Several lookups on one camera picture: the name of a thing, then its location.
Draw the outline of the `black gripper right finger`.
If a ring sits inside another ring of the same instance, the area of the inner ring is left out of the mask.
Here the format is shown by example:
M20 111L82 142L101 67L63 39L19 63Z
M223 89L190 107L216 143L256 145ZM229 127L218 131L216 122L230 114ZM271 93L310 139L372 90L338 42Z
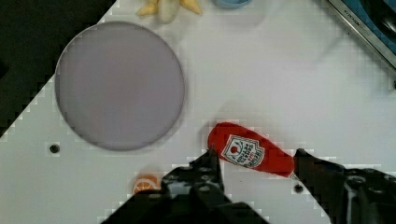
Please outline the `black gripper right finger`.
M346 168L299 148L294 173L332 224L396 224L396 182L373 168Z

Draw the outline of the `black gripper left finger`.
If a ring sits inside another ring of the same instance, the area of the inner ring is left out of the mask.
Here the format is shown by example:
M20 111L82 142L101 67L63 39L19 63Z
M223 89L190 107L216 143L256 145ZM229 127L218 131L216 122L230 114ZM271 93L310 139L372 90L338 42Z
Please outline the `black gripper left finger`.
M224 193L219 155L209 149L169 172L159 189L137 192L102 224L269 224Z

